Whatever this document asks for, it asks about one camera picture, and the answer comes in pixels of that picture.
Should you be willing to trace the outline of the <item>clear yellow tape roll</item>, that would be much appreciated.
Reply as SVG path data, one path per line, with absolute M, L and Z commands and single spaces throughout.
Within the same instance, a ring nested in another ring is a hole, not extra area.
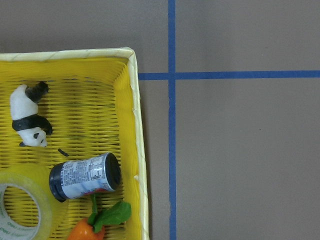
M 62 222 L 68 208 L 59 202 L 49 187 L 50 170 L 36 163 L 13 165 L 0 171 L 0 238 L 2 240 L 46 240 Z M 34 201 L 38 224 L 23 226 L 15 222 L 4 205 L 7 187 L 22 190 Z

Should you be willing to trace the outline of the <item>yellow plastic basket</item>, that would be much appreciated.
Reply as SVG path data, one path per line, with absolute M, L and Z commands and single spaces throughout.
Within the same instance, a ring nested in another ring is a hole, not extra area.
M 46 147 L 21 147 L 12 128 L 10 95 L 20 85 L 43 81 L 49 92 L 38 113 L 53 128 Z M 131 205 L 131 217 L 107 225 L 107 240 L 147 240 L 149 203 L 140 105 L 138 66 L 128 47 L 3 53 L 0 56 L 0 170 L 26 163 L 51 170 L 65 161 L 113 153 L 121 169 L 115 192 L 97 195 L 99 209 L 119 201 Z M 47 240 L 65 240 L 92 211 L 88 196 L 70 199 L 62 222 Z M 31 197 L 16 187 L 4 192 L 4 207 L 18 224 L 34 227 L 38 210 Z

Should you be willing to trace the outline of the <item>small labelled can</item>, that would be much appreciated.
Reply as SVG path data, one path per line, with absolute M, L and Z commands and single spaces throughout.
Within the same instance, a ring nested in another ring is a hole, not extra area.
M 63 203 L 95 192 L 114 192 L 121 182 L 121 167 L 116 156 L 106 152 L 55 165 L 48 182 L 55 199 Z

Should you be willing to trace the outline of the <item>toy carrot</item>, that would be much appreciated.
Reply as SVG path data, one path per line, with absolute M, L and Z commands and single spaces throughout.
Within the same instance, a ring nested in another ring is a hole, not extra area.
M 131 204 L 118 201 L 111 208 L 98 211 L 97 194 L 90 195 L 92 213 L 89 217 L 80 220 L 71 230 L 67 240 L 103 240 L 107 225 L 120 225 L 132 215 Z

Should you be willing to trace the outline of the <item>panda figurine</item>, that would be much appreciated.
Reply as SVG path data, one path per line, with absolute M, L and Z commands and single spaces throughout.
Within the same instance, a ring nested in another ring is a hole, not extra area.
M 49 92 L 49 85 L 40 81 L 33 87 L 19 85 L 10 95 L 12 128 L 21 137 L 21 147 L 46 147 L 47 136 L 53 133 L 51 123 L 38 113 L 38 103 Z

